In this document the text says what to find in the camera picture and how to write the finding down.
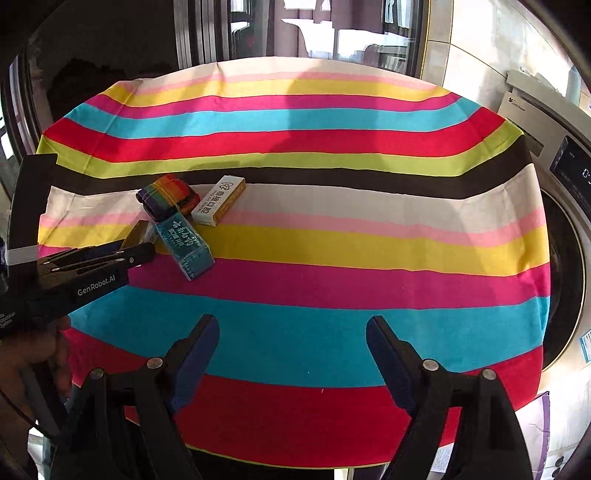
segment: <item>blue gripper pad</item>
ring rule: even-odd
[[[174,393],[170,400],[173,413],[178,412],[191,402],[197,385],[219,343],[220,327],[217,319],[208,315],[201,322],[207,322],[207,325],[176,373]]]
[[[392,332],[381,316],[372,317],[365,327],[365,338],[394,403],[414,417],[418,409],[413,395],[414,380],[388,340],[388,330]]]

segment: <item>screw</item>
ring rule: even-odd
[[[439,369],[439,364],[435,360],[425,360],[423,362],[423,368],[425,370],[429,370],[430,372],[434,372],[435,370]]]
[[[90,377],[92,380],[98,380],[105,374],[105,371],[102,368],[95,368],[93,371],[90,372]]]
[[[496,373],[494,370],[491,370],[490,368],[485,368],[482,371],[482,376],[487,380],[494,380],[496,378]]]
[[[155,356],[146,362],[146,366],[150,370],[156,370],[157,368],[160,368],[163,363],[164,361],[160,357]]]

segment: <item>logo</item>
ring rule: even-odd
[[[84,295],[84,294],[86,294],[88,292],[91,292],[93,290],[96,290],[97,288],[104,287],[105,285],[108,285],[109,283],[114,282],[114,281],[115,281],[115,276],[114,275],[111,275],[110,277],[104,278],[103,280],[99,280],[96,283],[91,283],[87,287],[79,288],[78,289],[78,292],[77,292],[78,293],[78,296],[81,297],[82,295]]]
[[[16,314],[16,312],[9,313],[8,315],[0,313],[0,328],[10,325],[12,323],[12,317],[14,317]]]
[[[515,103],[515,100],[513,99],[513,97],[509,97],[509,103],[511,105],[516,106],[519,110],[521,110],[522,112],[525,112],[525,108],[523,108],[521,105],[518,105],[517,103]]]

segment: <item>black stripe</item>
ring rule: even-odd
[[[244,177],[247,183],[324,185],[358,190],[403,193],[422,197],[465,199],[487,192],[519,173],[531,156],[523,135],[503,153],[459,177],[429,177],[348,168],[244,167],[193,170],[176,173],[189,185],[217,183],[222,175]],[[54,185],[80,195],[139,190],[163,174],[96,179],[64,167],[57,167]]]

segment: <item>striped cloth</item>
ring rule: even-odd
[[[123,238],[146,218],[135,191],[164,173],[200,195],[246,178],[223,222],[197,227],[214,268],[188,282],[159,246],[68,334],[80,383],[164,354],[214,314],[219,347],[177,419],[195,449],[301,468],[389,461],[408,417],[365,345],[375,314],[449,370],[491,366],[515,408],[536,394],[550,294],[540,190],[521,131],[469,100],[361,65],[235,60],[119,82],[39,152],[60,165],[43,254]]]

